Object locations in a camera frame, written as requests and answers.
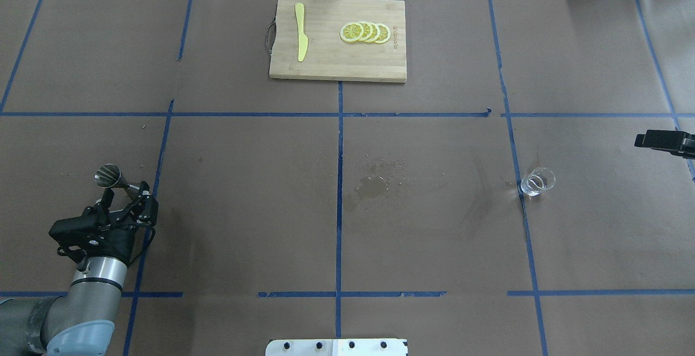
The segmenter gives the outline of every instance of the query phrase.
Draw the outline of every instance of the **black band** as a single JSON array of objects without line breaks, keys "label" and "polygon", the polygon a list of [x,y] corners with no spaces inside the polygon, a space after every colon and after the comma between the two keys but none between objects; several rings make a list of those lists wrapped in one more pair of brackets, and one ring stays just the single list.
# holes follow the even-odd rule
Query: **black band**
[{"label": "black band", "polygon": [[104,279],[103,277],[85,277],[84,279],[75,280],[74,282],[72,282],[72,284],[70,284],[70,287],[74,286],[75,284],[79,284],[79,283],[91,283],[91,282],[111,284],[112,286],[119,289],[119,291],[123,292],[123,287],[121,286],[121,284],[118,284],[117,282],[114,282],[111,279]]}]

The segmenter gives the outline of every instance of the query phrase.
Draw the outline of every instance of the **clear glass cup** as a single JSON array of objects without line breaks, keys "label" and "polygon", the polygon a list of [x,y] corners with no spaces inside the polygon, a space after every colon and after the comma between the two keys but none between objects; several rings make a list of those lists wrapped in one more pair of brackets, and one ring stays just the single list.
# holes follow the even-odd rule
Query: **clear glass cup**
[{"label": "clear glass cup", "polygon": [[546,190],[551,190],[555,186],[555,174],[548,168],[535,168],[531,174],[525,176],[519,188],[527,195],[533,197],[540,195]]}]

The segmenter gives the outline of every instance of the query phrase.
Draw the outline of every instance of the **knife blade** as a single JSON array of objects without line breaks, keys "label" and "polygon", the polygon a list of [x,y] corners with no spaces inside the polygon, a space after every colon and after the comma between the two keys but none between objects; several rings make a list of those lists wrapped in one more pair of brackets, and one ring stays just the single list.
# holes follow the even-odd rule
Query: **knife blade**
[{"label": "knife blade", "polygon": [[298,35],[298,53],[297,60],[303,61],[308,49],[308,37],[304,33],[304,4],[296,3],[295,15],[297,16],[297,35]]}]

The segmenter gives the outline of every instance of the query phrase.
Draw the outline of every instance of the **sliced lemon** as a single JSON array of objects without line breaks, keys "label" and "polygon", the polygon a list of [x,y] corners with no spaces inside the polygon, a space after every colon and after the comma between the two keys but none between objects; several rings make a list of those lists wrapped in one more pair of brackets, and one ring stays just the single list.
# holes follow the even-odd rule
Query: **sliced lemon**
[{"label": "sliced lemon", "polygon": [[372,37],[370,37],[367,40],[364,40],[364,42],[375,42],[376,40],[379,40],[379,36],[382,34],[382,30],[374,22],[370,22],[369,25],[374,29],[374,33],[372,34]]},{"label": "sliced lemon", "polygon": [[374,34],[374,28],[372,27],[371,22],[367,21],[360,21],[358,24],[362,25],[364,31],[362,32],[362,37],[359,38],[360,41],[364,41],[372,37],[372,34]]},{"label": "sliced lemon", "polygon": [[379,29],[379,37],[374,41],[375,44],[384,44],[390,39],[390,28],[384,24],[375,24]]},{"label": "sliced lemon", "polygon": [[364,27],[359,22],[348,22],[340,28],[340,38],[345,42],[356,42],[362,37]]}]

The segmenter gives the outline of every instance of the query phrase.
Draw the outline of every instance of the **white plate with holes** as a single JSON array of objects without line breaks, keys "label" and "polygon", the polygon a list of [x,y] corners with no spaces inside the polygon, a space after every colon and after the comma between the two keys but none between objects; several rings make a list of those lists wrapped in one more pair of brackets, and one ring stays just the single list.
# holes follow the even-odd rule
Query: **white plate with holes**
[{"label": "white plate with holes", "polygon": [[405,339],[273,340],[266,356],[407,356]]}]

